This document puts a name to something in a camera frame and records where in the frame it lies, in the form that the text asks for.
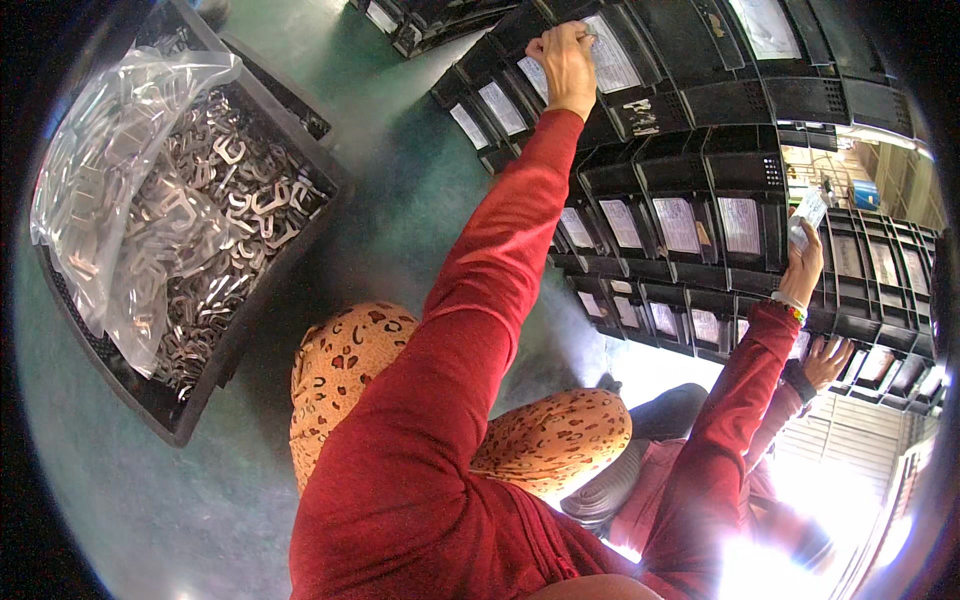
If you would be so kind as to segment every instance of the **plastic bag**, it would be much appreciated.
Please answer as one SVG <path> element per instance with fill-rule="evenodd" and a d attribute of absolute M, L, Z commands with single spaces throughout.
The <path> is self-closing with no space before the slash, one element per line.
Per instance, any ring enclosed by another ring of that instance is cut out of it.
<path fill-rule="evenodd" d="M 86 85 L 60 123 L 36 182 L 30 232 L 50 247 L 94 335 L 103 335 L 133 195 L 187 106 L 240 70 L 225 52 L 162 58 L 153 48 L 130 50 Z"/>
<path fill-rule="evenodd" d="M 238 239 L 227 216 L 180 179 L 163 149 L 133 198 L 104 317 L 104 329 L 131 367 L 148 378 L 156 368 L 167 279 L 189 276 Z"/>

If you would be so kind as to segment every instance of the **beaded bracelet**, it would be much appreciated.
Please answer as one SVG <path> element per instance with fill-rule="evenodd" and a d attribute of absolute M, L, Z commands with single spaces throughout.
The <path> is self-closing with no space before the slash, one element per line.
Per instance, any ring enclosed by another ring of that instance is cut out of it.
<path fill-rule="evenodd" d="M 781 304 L 790 316 L 800 322 L 800 327 L 806 323 L 806 310 L 800 306 L 800 303 L 790 298 L 780 290 L 770 295 L 770 300 Z"/>

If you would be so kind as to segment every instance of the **green floor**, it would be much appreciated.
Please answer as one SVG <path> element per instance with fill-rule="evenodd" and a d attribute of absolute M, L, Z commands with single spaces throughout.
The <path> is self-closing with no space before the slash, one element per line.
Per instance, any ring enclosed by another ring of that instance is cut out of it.
<path fill-rule="evenodd" d="M 349 216 L 276 291 L 187 448 L 162 443 L 90 368 L 26 233 L 20 238 L 15 334 L 29 423 L 68 525 L 119 598 L 289 594 L 298 499 L 288 387 L 300 336 L 353 301 L 391 300 L 419 314 L 491 184 L 466 136 L 424 96 L 473 38 L 403 60 L 345 0 L 234 0 L 226 29 L 317 97 L 334 127 L 325 143 L 356 178 L 357 192 Z M 691 379 L 709 386 L 719 372 L 604 338 L 574 301 L 560 274 L 548 272 L 492 417 L 592 385 L 604 372 L 624 381 L 628 404 Z"/>

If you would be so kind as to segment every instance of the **white label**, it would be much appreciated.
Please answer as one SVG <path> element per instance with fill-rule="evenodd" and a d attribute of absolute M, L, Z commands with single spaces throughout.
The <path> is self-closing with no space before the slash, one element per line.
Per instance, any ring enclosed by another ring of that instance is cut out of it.
<path fill-rule="evenodd" d="M 493 111 L 497 121 L 503 126 L 507 135 L 526 131 L 527 126 L 523 123 L 520 113 L 516 111 L 514 103 L 510 102 L 510 98 L 507 98 L 507 95 L 503 93 L 503 90 L 500 89 L 500 86 L 497 85 L 496 82 L 490 82 L 481 87 L 480 97 L 483 98 L 483 101 L 486 102 L 490 110 Z"/>
<path fill-rule="evenodd" d="M 756 202 L 750 198 L 718 198 L 727 250 L 760 254 L 760 233 L 756 224 Z"/>
<path fill-rule="evenodd" d="M 750 328 L 750 322 L 746 319 L 736 320 L 736 342 L 739 344 L 743 336 L 747 335 L 747 329 Z"/>
<path fill-rule="evenodd" d="M 834 238 L 834 253 L 836 254 L 836 270 L 840 275 L 849 277 L 863 277 L 860 268 L 860 255 L 856 251 L 856 240 L 848 235 L 838 235 Z"/>
<path fill-rule="evenodd" d="M 640 85 L 640 77 L 634 65 L 627 58 L 623 46 L 613 35 L 607 21 L 599 14 L 584 19 L 584 23 L 597 36 L 590 47 L 593 58 L 593 70 L 597 77 L 597 87 L 607 94 L 618 89 Z"/>
<path fill-rule="evenodd" d="M 650 302 L 650 312 L 654 314 L 654 324 L 657 329 L 667 335 L 677 337 L 677 326 L 673 320 L 673 311 L 670 310 L 669 306 L 658 302 Z"/>
<path fill-rule="evenodd" d="M 890 252 L 890 247 L 879 242 L 870 244 L 870 254 L 874 256 L 874 272 L 876 280 L 887 285 L 900 285 L 897 279 L 897 265 L 894 264 L 894 256 Z"/>
<path fill-rule="evenodd" d="M 584 222 L 580 220 L 580 213 L 577 212 L 576 208 L 572 206 L 564 208 L 564 212 L 560 213 L 560 220 L 563 222 L 574 246 L 577 248 L 593 248 L 593 240 L 590 239 L 590 234 L 587 233 L 587 228 L 584 227 Z"/>
<path fill-rule="evenodd" d="M 601 200 L 600 207 L 607 215 L 607 221 L 616 236 L 616 243 L 620 248 L 643 248 L 640 235 L 636 232 L 634 217 L 630 209 L 621 200 Z"/>
<path fill-rule="evenodd" d="M 626 281 L 617 281 L 616 279 L 608 279 L 608 281 L 614 292 L 619 292 L 620 294 L 632 294 L 634 292 L 634 288 Z"/>
<path fill-rule="evenodd" d="M 790 354 L 787 356 L 787 359 L 796 358 L 798 360 L 804 360 L 804 357 L 806 356 L 806 347 L 809 343 L 809 331 L 801 331 L 800 335 L 797 336 L 797 341 L 793 343 L 793 347 L 790 349 Z"/>
<path fill-rule="evenodd" d="M 654 207 L 666 238 L 666 248 L 673 252 L 700 253 L 700 240 L 693 222 L 693 210 L 683 198 L 655 198 Z"/>
<path fill-rule="evenodd" d="M 797 206 L 797 210 L 794 211 L 793 216 L 786 223 L 787 238 L 800 249 L 800 252 L 806 250 L 806 247 L 810 244 L 809 240 L 806 239 L 806 231 L 804 226 L 800 224 L 800 220 L 806 219 L 810 226 L 816 229 L 820 226 L 820 222 L 824 220 L 825 214 L 827 214 L 827 203 L 824 202 L 822 192 L 819 188 L 807 187 L 800 205 Z"/>
<path fill-rule="evenodd" d="M 620 322 L 628 327 L 640 329 L 640 322 L 636 319 L 634 306 L 630 304 L 630 299 L 623 296 L 614 296 L 613 303 L 616 304 L 616 312 L 620 313 Z"/>
<path fill-rule="evenodd" d="M 580 295 L 580 301 L 584 304 L 584 307 L 587 310 L 587 314 L 591 317 L 600 317 L 603 319 L 603 312 L 600 311 L 600 307 L 597 306 L 596 300 L 593 299 L 593 294 L 587 292 L 577 292 Z"/>
<path fill-rule="evenodd" d="M 530 81 L 530 85 L 532 85 L 540 95 L 543 103 L 550 104 L 550 100 L 547 96 L 549 91 L 546 84 L 546 73 L 543 72 L 543 67 L 540 66 L 540 63 L 531 59 L 530 57 L 524 57 L 523 60 L 520 60 L 516 63 L 516 66 L 520 67 L 520 70 L 523 71 L 523 74 L 527 76 L 527 79 Z"/>
<path fill-rule="evenodd" d="M 370 5 L 367 7 L 367 18 L 373 21 L 377 29 L 384 34 L 392 34 L 396 31 L 397 24 L 380 8 L 380 5 L 375 2 L 370 2 Z"/>
<path fill-rule="evenodd" d="M 930 290 L 926 287 L 926 276 L 924 276 L 924 267 L 921 264 L 920 253 L 915 250 L 904 250 L 903 258 L 906 259 L 906 270 L 910 273 L 910 283 L 914 289 L 925 296 L 930 295 Z"/>
<path fill-rule="evenodd" d="M 890 369 L 890 365 L 893 364 L 893 362 L 893 352 L 874 346 L 870 350 L 870 353 L 867 354 L 867 359 L 863 361 L 863 367 L 860 368 L 860 373 L 857 377 L 869 381 L 880 381 L 883 379 L 883 375 L 887 373 L 887 369 Z"/>
<path fill-rule="evenodd" d="M 473 147 L 477 150 L 490 144 L 487 141 L 487 137 L 480 131 L 480 128 L 477 127 L 477 124 L 473 122 L 473 119 L 470 118 L 470 115 L 467 114 L 467 110 L 463 105 L 457 105 L 450 109 L 450 115 L 457 121 L 460 125 L 460 128 L 464 130 L 467 134 L 467 137 L 470 138 L 470 141 L 473 142 Z"/>
<path fill-rule="evenodd" d="M 720 345 L 720 323 L 717 316 L 707 310 L 693 309 L 693 333 L 698 340 Z"/>
<path fill-rule="evenodd" d="M 730 0 L 758 60 L 798 59 L 802 55 L 777 0 Z"/>

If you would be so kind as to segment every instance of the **leopard print pants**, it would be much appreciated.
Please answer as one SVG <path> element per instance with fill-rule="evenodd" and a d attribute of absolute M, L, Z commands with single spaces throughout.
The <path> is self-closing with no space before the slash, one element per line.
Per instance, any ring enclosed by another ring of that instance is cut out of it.
<path fill-rule="evenodd" d="M 330 431 L 396 359 L 417 325 L 399 306 L 370 302 L 303 336 L 290 385 L 290 450 L 301 494 Z M 630 415 L 616 394 L 560 392 L 492 420 L 470 471 L 559 499 L 616 460 L 632 432 Z"/>

